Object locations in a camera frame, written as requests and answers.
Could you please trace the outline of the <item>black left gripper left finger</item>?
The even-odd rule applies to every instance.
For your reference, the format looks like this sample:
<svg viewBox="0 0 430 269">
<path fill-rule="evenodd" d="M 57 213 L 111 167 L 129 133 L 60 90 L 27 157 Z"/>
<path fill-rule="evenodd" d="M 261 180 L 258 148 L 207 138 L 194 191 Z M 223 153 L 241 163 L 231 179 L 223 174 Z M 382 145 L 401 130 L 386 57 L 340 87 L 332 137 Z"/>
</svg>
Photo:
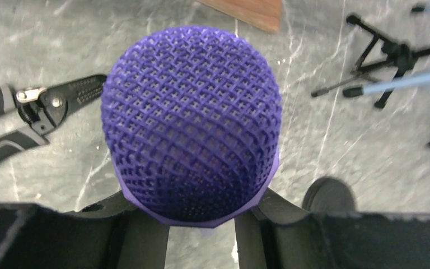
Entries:
<svg viewBox="0 0 430 269">
<path fill-rule="evenodd" d="M 0 268 L 164 268 L 168 236 L 121 192 L 78 212 L 0 203 Z"/>
</svg>

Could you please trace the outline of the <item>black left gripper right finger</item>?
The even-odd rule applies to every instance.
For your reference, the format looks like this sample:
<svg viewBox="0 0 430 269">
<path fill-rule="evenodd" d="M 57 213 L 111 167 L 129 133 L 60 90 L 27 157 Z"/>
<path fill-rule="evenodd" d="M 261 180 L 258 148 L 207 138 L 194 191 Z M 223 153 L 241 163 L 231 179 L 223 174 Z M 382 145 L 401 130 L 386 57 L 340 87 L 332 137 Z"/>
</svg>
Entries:
<svg viewBox="0 0 430 269">
<path fill-rule="evenodd" d="M 430 268 L 430 214 L 309 213 L 268 190 L 235 230 L 241 268 Z"/>
</svg>

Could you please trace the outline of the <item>black round-base mic stand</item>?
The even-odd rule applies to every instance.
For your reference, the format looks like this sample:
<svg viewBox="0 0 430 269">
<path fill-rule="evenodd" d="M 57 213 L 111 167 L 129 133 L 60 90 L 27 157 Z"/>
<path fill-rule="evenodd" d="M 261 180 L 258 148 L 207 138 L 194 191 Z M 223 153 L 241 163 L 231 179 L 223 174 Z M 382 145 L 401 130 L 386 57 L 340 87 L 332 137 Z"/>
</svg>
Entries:
<svg viewBox="0 0 430 269">
<path fill-rule="evenodd" d="M 356 201 L 344 181 L 324 176 L 310 185 L 301 207 L 310 212 L 348 212 L 356 210 Z"/>
</svg>

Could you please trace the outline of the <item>purple microphone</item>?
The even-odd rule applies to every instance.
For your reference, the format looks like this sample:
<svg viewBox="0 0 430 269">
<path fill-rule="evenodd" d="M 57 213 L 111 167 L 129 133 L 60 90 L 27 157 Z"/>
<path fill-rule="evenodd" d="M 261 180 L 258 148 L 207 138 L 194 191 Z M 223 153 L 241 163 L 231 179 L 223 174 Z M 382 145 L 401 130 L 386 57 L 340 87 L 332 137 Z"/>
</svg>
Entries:
<svg viewBox="0 0 430 269">
<path fill-rule="evenodd" d="M 208 26 L 143 37 L 115 62 L 101 121 L 123 196 L 210 229 L 256 206 L 279 167 L 282 101 L 250 43 Z"/>
</svg>

